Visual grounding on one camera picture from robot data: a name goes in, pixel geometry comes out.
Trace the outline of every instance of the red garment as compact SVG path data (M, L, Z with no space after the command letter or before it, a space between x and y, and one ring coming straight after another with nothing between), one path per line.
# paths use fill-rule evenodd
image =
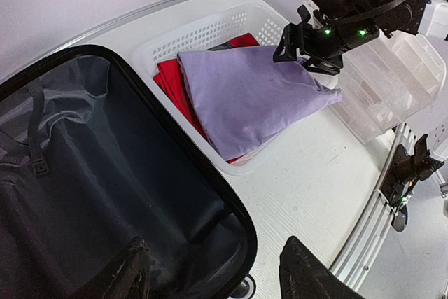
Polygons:
M259 46L259 44L252 36L252 34L248 33L242 36L238 36L237 38L234 38L221 46L223 47L223 49L228 49ZM177 59L159 63L157 67L159 69L159 73L154 76L154 81L174 103L176 108L178 108L179 111L195 127L195 129L205 139L207 139L207 136L205 135L205 132L202 129L199 120L197 119L193 106L190 103L190 99L188 98L185 84L183 82L183 74L181 73L181 69L179 67L179 63L177 62ZM236 160L238 160L238 158L230 160L229 162L232 163Z
M177 59L159 63L157 67L159 68L159 73L154 76L154 81L162 88L163 92L195 129L207 139L201 123L193 110L193 106L190 103L190 99L187 96L183 82L183 74L181 73Z

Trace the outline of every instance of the black suitcase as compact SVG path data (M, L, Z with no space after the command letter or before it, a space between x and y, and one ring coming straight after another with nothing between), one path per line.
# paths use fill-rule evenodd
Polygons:
M0 298L250 296L247 210L107 48L0 85L0 207ZM359 298L294 237L280 279L284 299Z

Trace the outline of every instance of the white table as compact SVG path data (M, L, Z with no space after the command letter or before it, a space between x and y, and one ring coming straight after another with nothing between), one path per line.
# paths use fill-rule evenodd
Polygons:
M218 11L263 0L186 0L150 8L74 41L106 46L128 62L142 43ZM258 233L251 271L256 298L280 298L279 254L291 235L330 267L358 222L392 146L393 132L367 146L326 109L287 131L247 176L226 176Z

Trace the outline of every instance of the white plastic basket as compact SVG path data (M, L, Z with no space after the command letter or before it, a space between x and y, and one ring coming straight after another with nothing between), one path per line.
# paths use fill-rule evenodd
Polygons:
M267 7L246 4L167 32L138 47L132 55L131 64L146 85L201 151L226 174L248 174L260 166L272 152L274 143L281 134L238 161L227 163L154 82L153 77L158 73L157 64L175 58L179 51L206 50L245 33L251 33L260 45L275 45L279 42L283 28L287 24L285 18Z

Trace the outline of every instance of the purple cloth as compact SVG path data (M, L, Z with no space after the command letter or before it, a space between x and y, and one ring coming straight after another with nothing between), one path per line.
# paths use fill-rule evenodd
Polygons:
M321 85L299 62L274 63L275 48L178 54L193 108L224 160L247 154L342 99L339 89Z

